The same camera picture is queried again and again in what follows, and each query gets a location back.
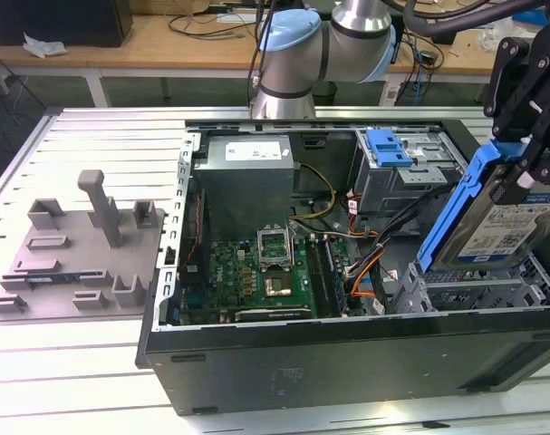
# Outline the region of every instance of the vertical gray peg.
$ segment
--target vertical gray peg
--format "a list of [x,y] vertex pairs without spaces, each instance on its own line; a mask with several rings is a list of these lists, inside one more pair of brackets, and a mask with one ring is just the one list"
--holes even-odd
[[103,172],[99,169],[82,170],[77,179],[79,189],[87,193],[95,210],[95,217],[101,223],[101,229],[107,238],[110,247],[121,246],[121,234],[117,218],[111,212],[108,199],[103,191]]

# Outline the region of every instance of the motherboard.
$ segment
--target motherboard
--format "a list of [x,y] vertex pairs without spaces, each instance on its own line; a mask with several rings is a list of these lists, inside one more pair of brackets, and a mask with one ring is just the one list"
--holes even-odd
[[345,242],[297,237],[286,243],[283,237],[212,242],[208,285],[185,289],[180,322],[308,319],[344,312],[343,269],[350,264]]

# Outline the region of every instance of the yellow wire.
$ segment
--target yellow wire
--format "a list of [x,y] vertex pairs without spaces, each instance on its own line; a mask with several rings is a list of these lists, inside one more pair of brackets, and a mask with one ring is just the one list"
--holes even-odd
[[329,180],[317,169],[315,169],[311,165],[307,165],[306,163],[299,163],[299,164],[301,166],[305,166],[306,168],[309,168],[310,170],[312,170],[315,174],[319,176],[320,179],[324,181],[324,183],[329,187],[329,190],[331,191],[331,202],[329,203],[329,207],[327,207],[323,211],[317,211],[316,213],[311,213],[308,215],[293,215],[293,216],[290,216],[289,218],[290,219],[314,219],[314,218],[318,218],[320,216],[326,215],[331,210],[333,210],[333,206],[335,205],[335,194],[336,194],[335,189],[333,188]]

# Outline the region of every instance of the floor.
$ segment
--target floor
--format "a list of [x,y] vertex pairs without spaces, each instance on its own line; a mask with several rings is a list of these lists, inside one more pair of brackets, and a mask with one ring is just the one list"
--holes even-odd
[[[132,106],[243,106],[246,105],[243,79],[170,79],[172,99],[161,97],[159,79],[107,78],[104,85],[111,96],[111,104]],[[30,77],[28,87],[46,106],[92,107],[92,97],[84,79],[74,77]],[[433,83],[422,104],[428,106],[473,106],[478,85]],[[11,158],[19,150],[43,109],[22,86],[14,82],[11,93],[0,98],[0,176]],[[381,82],[354,84],[338,83],[334,104],[342,106],[370,106],[377,104],[381,95]],[[399,105],[412,105],[414,91],[402,96]]]

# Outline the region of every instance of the metal table surface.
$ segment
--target metal table surface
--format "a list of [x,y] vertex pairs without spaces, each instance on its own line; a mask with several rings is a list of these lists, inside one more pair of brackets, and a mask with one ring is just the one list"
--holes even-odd
[[[491,125],[478,108],[325,108],[318,115],[460,119],[480,141]],[[43,117],[0,179],[0,274],[31,225],[26,210],[34,198],[57,198],[64,210],[86,209],[77,175],[102,169],[118,208],[139,198],[164,208],[184,120],[247,116],[243,108],[162,108]],[[450,425],[434,430],[438,434],[550,433],[550,364],[504,393],[180,418],[153,371],[134,366],[139,334],[140,319],[0,324],[0,434],[430,433],[423,421]]]

